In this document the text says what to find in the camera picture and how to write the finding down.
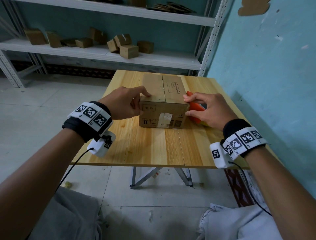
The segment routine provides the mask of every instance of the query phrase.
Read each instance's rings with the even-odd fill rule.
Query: wooden tabletop
[[[120,86],[140,86],[144,74],[117,70],[103,96]],[[237,116],[245,119],[215,79],[180,75],[179,77],[186,91],[221,93]],[[221,131],[197,125],[188,118],[184,129],[143,128],[139,126],[139,117],[133,117],[115,120],[109,131],[116,135],[116,140],[106,156],[99,158],[88,152],[77,163],[78,165],[216,168],[209,146],[223,139]],[[72,163],[87,150],[89,143],[90,141],[84,144]],[[238,157],[235,162],[242,168],[249,169],[243,158]]]

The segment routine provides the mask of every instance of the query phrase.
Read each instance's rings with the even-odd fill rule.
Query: cardboard piece
[[[239,16],[261,15],[268,11],[270,0],[242,0],[243,7],[238,9]]]
[[[138,46],[134,45],[124,45],[120,46],[119,53],[123,58],[135,58],[138,57]]]
[[[143,85],[152,94],[140,96],[139,126],[148,128],[177,128],[184,126],[185,112],[190,105],[183,100],[185,89],[180,77],[145,74]]]
[[[107,42],[107,46],[109,47],[110,52],[115,53],[119,51],[119,47],[116,45],[114,39],[111,39]]]
[[[114,37],[114,41],[118,47],[132,44],[132,39],[129,34],[120,34]]]
[[[129,5],[134,7],[145,8],[146,0],[129,0]]]
[[[147,41],[138,41],[137,46],[139,47],[140,53],[150,54],[154,51],[154,43]]]
[[[38,28],[24,29],[24,33],[32,45],[47,44],[44,34]]]
[[[60,37],[56,32],[46,31],[48,43],[51,47],[62,47]]]
[[[93,41],[91,38],[84,37],[84,38],[76,39],[76,45],[77,47],[80,47],[80,48],[92,47]]]
[[[68,47],[75,47],[76,45],[76,39],[75,38],[67,38],[60,40],[62,45],[68,46]]]
[[[102,31],[90,27],[89,36],[92,40],[96,41],[99,44],[106,44],[107,42],[107,35],[106,33],[103,33]]]

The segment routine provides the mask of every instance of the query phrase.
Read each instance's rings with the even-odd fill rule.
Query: metal table frame
[[[136,181],[135,180],[135,178],[136,178],[136,168],[137,167],[132,167],[132,171],[131,171],[131,184],[130,184],[130,188],[131,189],[138,188],[147,179],[149,179],[150,177],[154,176],[157,172],[159,172],[160,169],[162,169],[162,167],[152,167],[149,171],[147,171],[145,174],[143,174]],[[193,187],[190,169],[188,169],[188,168],[185,169],[186,170],[186,174],[185,174],[185,172],[183,171],[183,169],[181,167],[175,167],[174,169],[179,174],[180,178],[182,179],[182,181],[184,182],[185,185]]]

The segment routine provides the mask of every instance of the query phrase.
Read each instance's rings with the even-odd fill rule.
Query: white shelf
[[[119,54],[109,52],[106,45],[96,45],[89,48],[58,47],[52,48],[48,44],[31,45],[28,40],[11,39],[0,42],[1,50],[48,54],[75,58],[87,58],[131,64],[173,67],[181,69],[200,70],[201,64],[193,54],[169,51],[154,51],[152,54],[139,53],[139,57],[125,59]]]
[[[170,22],[182,22],[195,24],[200,26],[213,27],[215,19],[210,17],[185,15],[178,13],[168,13],[148,10],[145,8],[131,7],[125,5],[117,5],[110,3],[100,3],[84,0],[17,0],[20,2],[39,3],[59,7],[76,8],[97,12],[115,13],[120,15],[144,17],[158,20],[165,20]]]

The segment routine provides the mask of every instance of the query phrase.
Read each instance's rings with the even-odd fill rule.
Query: blue wall
[[[148,6],[159,0],[147,0]],[[204,14],[207,0],[175,1]],[[35,3],[17,2],[29,27],[42,31],[57,31],[63,38],[86,37],[89,27],[105,31],[109,38],[117,34],[130,33],[133,43],[147,40],[155,43],[155,49],[193,53],[200,26],[167,22],[147,18],[85,11]]]
[[[316,197],[316,1],[270,3],[264,15],[240,17],[234,2],[207,76]]]

